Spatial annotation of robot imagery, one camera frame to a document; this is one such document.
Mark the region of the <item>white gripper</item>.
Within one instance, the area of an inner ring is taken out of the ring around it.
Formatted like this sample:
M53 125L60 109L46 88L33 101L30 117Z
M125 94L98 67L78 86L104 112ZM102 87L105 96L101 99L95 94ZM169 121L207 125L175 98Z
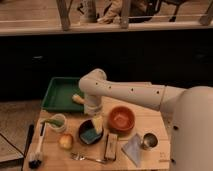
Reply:
M100 96L88 95L84 97L84 113L88 115L95 115L102 109L102 99Z

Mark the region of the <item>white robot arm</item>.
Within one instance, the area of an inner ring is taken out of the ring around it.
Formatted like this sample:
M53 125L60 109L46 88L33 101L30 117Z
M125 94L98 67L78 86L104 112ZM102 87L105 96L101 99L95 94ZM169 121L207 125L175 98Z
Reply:
M93 114L104 96L172 114L169 171L213 171L213 87L111 82L94 69L79 80L84 111Z

